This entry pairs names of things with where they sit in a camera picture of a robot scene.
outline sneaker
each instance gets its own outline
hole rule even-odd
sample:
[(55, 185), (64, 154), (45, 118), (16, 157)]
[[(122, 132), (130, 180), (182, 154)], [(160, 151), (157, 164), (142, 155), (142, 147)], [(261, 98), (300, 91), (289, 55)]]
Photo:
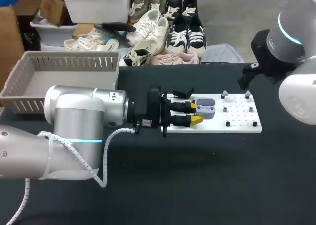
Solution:
[(148, 39), (139, 42), (132, 50), (119, 62), (120, 66), (141, 66), (157, 50), (155, 39)]
[(64, 47), (66, 51), (107, 51), (108, 49), (101, 44), (98, 39), (87, 39), (78, 37), (73, 40), (65, 40)]
[(188, 26), (188, 49), (187, 53), (196, 53), (199, 58), (205, 54), (207, 47), (204, 27), (198, 16), (191, 18)]
[(176, 65), (176, 64), (198, 64), (196, 54), (171, 53), (151, 57), (150, 65)]
[(166, 12), (167, 0), (150, 0), (149, 9), (157, 9), (160, 11), (160, 14), (163, 15)]
[(168, 36), (169, 23), (167, 18), (162, 17), (158, 23), (152, 23), (152, 30), (149, 32), (146, 39), (155, 39), (157, 41), (158, 48), (154, 55), (159, 54), (163, 51), (165, 42)]
[(136, 23), (149, 8), (150, 0), (132, 0), (132, 7), (129, 9), (129, 21)]
[(136, 31), (127, 33), (126, 37), (129, 39), (129, 44), (135, 46), (137, 43), (144, 40), (152, 30), (152, 23), (157, 23), (159, 18), (160, 12), (157, 9), (146, 12), (139, 21), (133, 25), (136, 28)]
[(186, 19), (179, 14), (174, 19), (166, 43), (167, 53), (185, 52), (187, 48), (187, 25)]
[(174, 18), (182, 13), (182, 0), (167, 0), (166, 14), (163, 15), (171, 25)]
[(182, 15), (190, 19), (192, 16), (198, 15), (198, 1), (197, 0), (184, 0)]
[(103, 42), (103, 40), (108, 37), (109, 34), (104, 32), (104, 31), (101, 31), (97, 28), (93, 28), (89, 33), (87, 34), (81, 34), (81, 35), (78, 35), (78, 37), (82, 37), (82, 38), (85, 38), (85, 39), (98, 39), (101, 41), (101, 44)]

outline black tabletop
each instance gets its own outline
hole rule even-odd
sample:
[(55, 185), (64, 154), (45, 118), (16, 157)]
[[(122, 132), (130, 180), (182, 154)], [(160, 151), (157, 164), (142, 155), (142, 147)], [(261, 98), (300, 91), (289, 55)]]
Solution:
[[(164, 91), (244, 93), (243, 64), (121, 68), (118, 89), (135, 100), (151, 84)], [(251, 83), (260, 134), (168, 134), (142, 129), (116, 136), (108, 151), (108, 185), (31, 180), (16, 224), (45, 225), (314, 225), (316, 127), (292, 118), (278, 98), (279, 84)], [(43, 116), (5, 110), (1, 124), (37, 134), (52, 131)], [(111, 130), (104, 131), (104, 138)], [(24, 181), (0, 180), (0, 224), (21, 203)]]

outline plastic basket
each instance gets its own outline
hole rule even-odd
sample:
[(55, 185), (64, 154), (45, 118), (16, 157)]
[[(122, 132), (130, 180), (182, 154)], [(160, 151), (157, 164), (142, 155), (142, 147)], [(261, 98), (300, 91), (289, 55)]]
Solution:
[(0, 99), (14, 113), (44, 113), (44, 99), (53, 85), (114, 90), (119, 52), (25, 52), (11, 71)]

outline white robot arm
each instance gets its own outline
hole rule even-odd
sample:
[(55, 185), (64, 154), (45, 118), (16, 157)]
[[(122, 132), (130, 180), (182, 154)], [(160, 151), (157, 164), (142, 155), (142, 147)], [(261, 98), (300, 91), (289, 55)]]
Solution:
[(241, 88), (257, 74), (277, 82), (292, 71), (280, 86), (281, 103), (294, 118), (316, 124), (316, 0), (290, 0), (278, 27), (258, 32), (251, 47), (258, 64), (244, 68)]

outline cable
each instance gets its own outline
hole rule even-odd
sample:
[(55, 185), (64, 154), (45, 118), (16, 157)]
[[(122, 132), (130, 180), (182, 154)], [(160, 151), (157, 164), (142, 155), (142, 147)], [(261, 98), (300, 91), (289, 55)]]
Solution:
[[(52, 138), (60, 142), (65, 148), (67, 148), (74, 156), (81, 162), (81, 164), (91, 173), (93, 178), (98, 182), (98, 184), (102, 187), (105, 188), (107, 186), (107, 155), (108, 155), (108, 147), (110, 144), (111, 139), (122, 132), (127, 132), (127, 133), (134, 133), (135, 130), (132, 128), (121, 128), (118, 130), (115, 130), (113, 133), (110, 134), (108, 139), (105, 142), (104, 145), (104, 150), (103, 150), (103, 181), (98, 177), (98, 175), (94, 172), (94, 170), (90, 167), (90, 165), (81, 157), (81, 155), (72, 147), (71, 143), (66, 142), (63, 138), (61, 138), (58, 135), (52, 134), (51, 132), (46, 132), (46, 131), (41, 131), (37, 136), (39, 137), (48, 137), (49, 141), (52, 141)], [(25, 178), (25, 192), (24, 192), (24, 197), (22, 200), (22, 203), (19, 207), (19, 209), (16, 211), (14, 216), (10, 219), (10, 221), (6, 225), (12, 225), (15, 220), (18, 218), (18, 216), (21, 214), (22, 210), (24, 209), (26, 202), (29, 197), (29, 191), (30, 191), (30, 179)]]
[(10, 219), (10, 221), (7, 222), (6, 225), (12, 225), (15, 222), (15, 220), (18, 218), (18, 216), (21, 214), (22, 210), (24, 209), (26, 205), (26, 202), (28, 201), (29, 193), (30, 193), (30, 178), (25, 178), (25, 192), (24, 192), (22, 203), (18, 211), (16, 211), (14, 216)]
[[(132, 128), (121, 128), (118, 130), (115, 130), (113, 133), (110, 134), (108, 139), (105, 142), (104, 145), (104, 150), (103, 150), (103, 181), (98, 177), (98, 175), (94, 172), (92, 167), (84, 160), (84, 158), (77, 152), (77, 150), (72, 147), (71, 143), (65, 141), (63, 138), (61, 138), (58, 135), (52, 134), (53, 139), (57, 140), (60, 142), (65, 148), (67, 148), (80, 162), (81, 164), (90, 172), (90, 174), (93, 176), (93, 178), (98, 182), (98, 184), (102, 187), (105, 188), (107, 186), (107, 154), (108, 154), (108, 147), (110, 144), (111, 139), (122, 132), (127, 132), (127, 133), (134, 133), (135, 130)], [(38, 134), (40, 137), (48, 137), (50, 132), (42, 131)]]

